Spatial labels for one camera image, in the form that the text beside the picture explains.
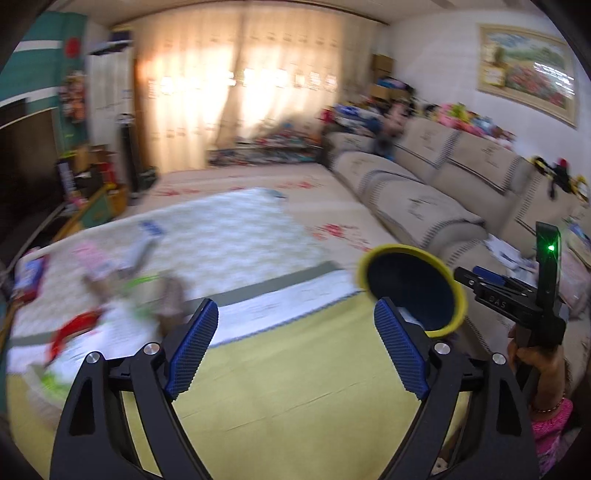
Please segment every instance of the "yellow suction cup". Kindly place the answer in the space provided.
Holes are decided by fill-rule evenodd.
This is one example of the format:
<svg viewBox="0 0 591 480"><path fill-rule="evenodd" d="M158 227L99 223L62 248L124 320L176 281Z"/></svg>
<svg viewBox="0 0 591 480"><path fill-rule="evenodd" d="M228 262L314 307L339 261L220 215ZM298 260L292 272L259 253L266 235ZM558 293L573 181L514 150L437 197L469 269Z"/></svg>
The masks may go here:
<svg viewBox="0 0 591 480"><path fill-rule="evenodd" d="M464 321L466 294L434 255L409 245L381 245L361 259L357 280L374 300L390 297L432 338L454 332Z"/></svg>

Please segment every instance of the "yellow mat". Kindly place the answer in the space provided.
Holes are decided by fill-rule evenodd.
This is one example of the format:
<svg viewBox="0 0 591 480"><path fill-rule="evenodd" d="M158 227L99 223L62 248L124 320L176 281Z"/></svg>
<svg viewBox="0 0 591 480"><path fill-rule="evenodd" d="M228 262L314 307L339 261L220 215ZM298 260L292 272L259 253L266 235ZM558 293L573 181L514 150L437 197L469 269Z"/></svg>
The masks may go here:
<svg viewBox="0 0 591 480"><path fill-rule="evenodd" d="M216 480L375 480L419 402L404 390L360 294L305 319L209 350L174 408ZM54 432L7 378L14 439L48 478ZM453 424L463 415L461 395ZM159 473L135 402L125 399L142 466Z"/></svg>

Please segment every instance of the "sofa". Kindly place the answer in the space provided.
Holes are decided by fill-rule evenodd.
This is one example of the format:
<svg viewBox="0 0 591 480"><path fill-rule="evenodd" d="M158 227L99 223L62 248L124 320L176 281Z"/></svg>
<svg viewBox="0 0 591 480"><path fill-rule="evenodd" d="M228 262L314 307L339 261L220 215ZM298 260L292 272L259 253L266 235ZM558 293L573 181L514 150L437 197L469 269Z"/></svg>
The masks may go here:
<svg viewBox="0 0 591 480"><path fill-rule="evenodd" d="M483 242L489 234L532 258L536 221L560 226L582 208L560 189L551 200L548 179L523 157L428 119L409 120L394 162L368 153L371 139L336 132L328 140L333 174L400 243L427 250L452 270L479 265L507 274ZM477 303L467 288L466 294L468 334L481 354L504 353L513 322ZM590 344L587 307L569 320L564 338L569 391L585 376Z"/></svg>

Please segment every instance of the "floral painting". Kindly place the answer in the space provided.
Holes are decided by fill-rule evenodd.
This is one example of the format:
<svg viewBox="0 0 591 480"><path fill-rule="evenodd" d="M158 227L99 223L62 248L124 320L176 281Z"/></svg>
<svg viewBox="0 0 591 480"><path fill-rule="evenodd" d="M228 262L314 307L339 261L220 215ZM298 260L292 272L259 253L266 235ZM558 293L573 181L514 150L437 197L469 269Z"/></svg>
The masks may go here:
<svg viewBox="0 0 591 480"><path fill-rule="evenodd" d="M523 28L481 25L479 90L576 126L572 53L558 38Z"/></svg>

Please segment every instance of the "pink clothing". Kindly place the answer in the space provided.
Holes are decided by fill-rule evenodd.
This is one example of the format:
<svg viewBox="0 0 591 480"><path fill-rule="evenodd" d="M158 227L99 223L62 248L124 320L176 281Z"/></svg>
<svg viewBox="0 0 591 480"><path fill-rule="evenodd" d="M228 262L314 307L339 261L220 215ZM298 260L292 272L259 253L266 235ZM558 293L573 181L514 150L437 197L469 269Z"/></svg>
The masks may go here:
<svg viewBox="0 0 591 480"><path fill-rule="evenodd" d="M532 421L535 449L540 461L540 475L545 475L556 463L556 451L560 443L560 434L572 411L573 403L568 398L565 398L554 418L546 421Z"/></svg>

